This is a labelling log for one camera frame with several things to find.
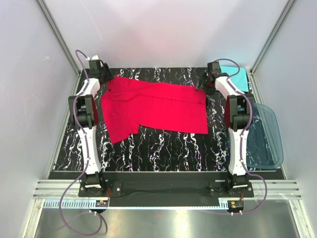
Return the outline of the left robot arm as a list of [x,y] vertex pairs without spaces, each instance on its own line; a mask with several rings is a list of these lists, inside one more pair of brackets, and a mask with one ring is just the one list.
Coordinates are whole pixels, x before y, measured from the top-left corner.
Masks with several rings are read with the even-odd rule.
[[79,92],[68,98],[71,122],[80,137],[84,169],[79,176],[80,197],[98,197],[107,194],[107,184],[103,176],[97,152],[96,130],[99,124],[99,114],[95,96],[101,86],[114,79],[109,66],[98,56],[88,59],[88,78]]

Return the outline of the red t shirt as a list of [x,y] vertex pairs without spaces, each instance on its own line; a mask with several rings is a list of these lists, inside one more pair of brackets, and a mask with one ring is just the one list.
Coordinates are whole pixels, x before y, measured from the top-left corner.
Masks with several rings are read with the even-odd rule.
[[206,95],[193,86],[116,76],[107,83],[101,107],[112,144],[137,134],[140,126],[208,133]]

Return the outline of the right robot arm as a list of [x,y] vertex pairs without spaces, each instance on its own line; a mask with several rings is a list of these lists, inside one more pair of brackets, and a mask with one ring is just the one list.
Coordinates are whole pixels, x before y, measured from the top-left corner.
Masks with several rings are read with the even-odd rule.
[[224,120],[230,137],[230,161],[227,178],[218,190],[232,197],[241,197],[248,189],[247,178],[247,138],[249,127],[253,122],[253,95],[245,93],[234,85],[231,78],[240,72],[229,75],[222,72],[220,61],[209,62],[207,70],[198,82],[196,89],[202,89],[207,95],[215,91],[226,99]]

